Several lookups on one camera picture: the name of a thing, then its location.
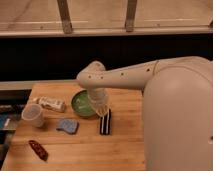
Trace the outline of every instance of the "paper cup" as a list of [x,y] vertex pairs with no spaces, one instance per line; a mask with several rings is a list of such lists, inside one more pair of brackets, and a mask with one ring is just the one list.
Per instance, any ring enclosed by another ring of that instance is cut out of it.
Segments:
[[41,127],[44,124],[42,107],[39,104],[29,104],[22,111],[21,117],[35,127]]

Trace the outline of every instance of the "black object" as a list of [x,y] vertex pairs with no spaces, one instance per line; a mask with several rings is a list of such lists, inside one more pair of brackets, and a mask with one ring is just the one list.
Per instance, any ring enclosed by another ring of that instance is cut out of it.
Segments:
[[213,59],[213,34],[127,35],[0,38],[0,81],[75,79],[94,60],[110,70],[180,56]]
[[100,118],[100,134],[109,135],[110,134],[110,120],[111,120],[111,110]]

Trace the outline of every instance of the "blue sponge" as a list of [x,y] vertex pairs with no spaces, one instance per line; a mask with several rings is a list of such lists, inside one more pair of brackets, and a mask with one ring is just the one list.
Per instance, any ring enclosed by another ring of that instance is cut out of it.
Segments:
[[75,134],[77,132],[79,123],[75,120],[60,119],[57,125],[57,130],[65,131],[68,134]]

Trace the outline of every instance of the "wooden countertop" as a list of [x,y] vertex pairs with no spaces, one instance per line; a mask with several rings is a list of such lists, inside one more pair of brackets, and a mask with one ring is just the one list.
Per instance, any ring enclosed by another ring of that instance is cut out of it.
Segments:
[[[34,128],[21,120],[4,161],[2,171],[144,171],[141,118],[141,92],[107,89],[112,110],[111,134],[99,134],[99,118],[83,119],[71,106],[72,97],[81,88],[75,83],[35,84],[28,103],[34,97],[60,98],[67,104],[65,113],[44,109],[45,127]],[[75,135],[56,130],[59,118],[76,119]],[[48,151],[46,162],[28,145],[34,139]]]

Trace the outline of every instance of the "red object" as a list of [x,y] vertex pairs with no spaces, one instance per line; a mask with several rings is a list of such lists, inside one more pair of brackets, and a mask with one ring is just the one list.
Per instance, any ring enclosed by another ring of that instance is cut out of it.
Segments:
[[39,156],[40,159],[46,161],[48,158],[47,151],[35,140],[29,140],[29,144],[33,151]]

